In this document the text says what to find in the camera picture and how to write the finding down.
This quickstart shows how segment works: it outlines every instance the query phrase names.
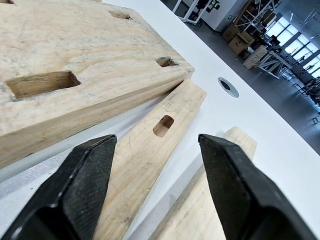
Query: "rectangular hole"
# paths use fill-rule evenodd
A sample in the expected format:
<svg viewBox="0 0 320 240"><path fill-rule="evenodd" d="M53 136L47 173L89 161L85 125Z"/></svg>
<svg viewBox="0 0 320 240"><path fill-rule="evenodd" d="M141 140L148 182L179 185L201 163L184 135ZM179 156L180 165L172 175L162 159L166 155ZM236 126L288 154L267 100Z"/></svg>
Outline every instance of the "rectangular hole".
<svg viewBox="0 0 320 240"><path fill-rule="evenodd" d="M174 119L169 115L164 115L163 118L152 129L153 133L162 138L168 132L169 128L174 123Z"/></svg>
<svg viewBox="0 0 320 240"><path fill-rule="evenodd" d="M132 18L130 17L130 15L128 13L125 12L115 12L115 11L109 11L109 13L117 18L117 19L127 19L127 20L132 20Z"/></svg>
<svg viewBox="0 0 320 240"><path fill-rule="evenodd" d="M71 71L55 71L16 77L5 83L16 99L72 88L81 84Z"/></svg>
<svg viewBox="0 0 320 240"><path fill-rule="evenodd" d="M166 56L166 57L161 57L157 60L155 60L161 67L169 67L169 66L177 66L178 64L176 64L171 57Z"/></svg>

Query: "wooden plank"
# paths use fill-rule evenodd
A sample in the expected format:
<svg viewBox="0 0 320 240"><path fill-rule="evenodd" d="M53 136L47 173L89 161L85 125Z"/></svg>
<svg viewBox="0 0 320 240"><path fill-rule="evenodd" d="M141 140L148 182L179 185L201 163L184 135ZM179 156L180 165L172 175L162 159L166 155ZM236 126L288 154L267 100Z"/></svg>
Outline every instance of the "wooden plank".
<svg viewBox="0 0 320 240"><path fill-rule="evenodd" d="M131 9L13 2L0 4L0 168L168 92L194 71Z"/></svg>
<svg viewBox="0 0 320 240"><path fill-rule="evenodd" d="M229 129L224 138L238 144L253 159L257 142L239 127ZM198 170L149 239L226 239L210 194L204 166Z"/></svg>
<svg viewBox="0 0 320 240"><path fill-rule="evenodd" d="M184 81L120 138L94 239L122 239L205 97Z"/></svg>

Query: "white table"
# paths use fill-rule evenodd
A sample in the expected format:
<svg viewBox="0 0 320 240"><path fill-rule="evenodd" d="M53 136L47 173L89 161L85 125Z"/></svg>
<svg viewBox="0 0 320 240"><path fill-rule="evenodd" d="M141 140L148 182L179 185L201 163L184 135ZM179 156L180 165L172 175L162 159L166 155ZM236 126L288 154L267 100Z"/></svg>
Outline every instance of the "white table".
<svg viewBox="0 0 320 240"><path fill-rule="evenodd" d="M222 136L238 126L258 146L255 165L267 174L287 196L304 221L320 238L320 157L317 153L230 67L206 46L159 0L105 0L132 8L195 68L192 80L207 91L200 111L181 139L167 165L133 221L125 238L145 239L178 197L201 165L199 133ZM220 87L223 77L239 91L233 98ZM37 187L57 169L71 148L93 136L117 134L120 138L161 99L76 134L0 171L7 176L62 151L33 168L0 184L0 234L6 230Z"/></svg>

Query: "wooden beam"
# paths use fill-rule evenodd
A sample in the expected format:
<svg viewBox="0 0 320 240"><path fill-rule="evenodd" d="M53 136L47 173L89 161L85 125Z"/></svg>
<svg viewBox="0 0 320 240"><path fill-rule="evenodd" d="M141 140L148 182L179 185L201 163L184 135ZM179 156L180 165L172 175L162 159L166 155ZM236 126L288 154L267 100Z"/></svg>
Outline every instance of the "wooden beam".
<svg viewBox="0 0 320 240"><path fill-rule="evenodd" d="M0 168L171 91L194 71L132 9L13 3L0 4Z"/></svg>
<svg viewBox="0 0 320 240"><path fill-rule="evenodd" d="M253 159L257 142L240 128L231 128L224 138L238 144ZM210 194L204 166L198 170L149 239L226 239Z"/></svg>
<svg viewBox="0 0 320 240"><path fill-rule="evenodd" d="M119 139L94 239L122 239L205 97L184 81Z"/></svg>

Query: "gray floor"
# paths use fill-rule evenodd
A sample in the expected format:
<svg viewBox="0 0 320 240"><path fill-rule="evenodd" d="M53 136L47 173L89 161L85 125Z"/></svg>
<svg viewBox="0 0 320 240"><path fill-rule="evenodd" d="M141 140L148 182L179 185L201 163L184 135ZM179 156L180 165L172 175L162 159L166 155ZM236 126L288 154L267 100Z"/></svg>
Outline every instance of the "gray floor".
<svg viewBox="0 0 320 240"><path fill-rule="evenodd" d="M162 0L171 10L176 0ZM180 4L177 14L182 16L187 7ZM314 124L318 109L304 97L294 83L298 79L287 81L276 79L259 68L247 70L241 57L237 56L221 34L214 32L206 24L203 26L186 25L208 45L226 64L228 64L255 92L257 92L319 155L320 123Z"/></svg>

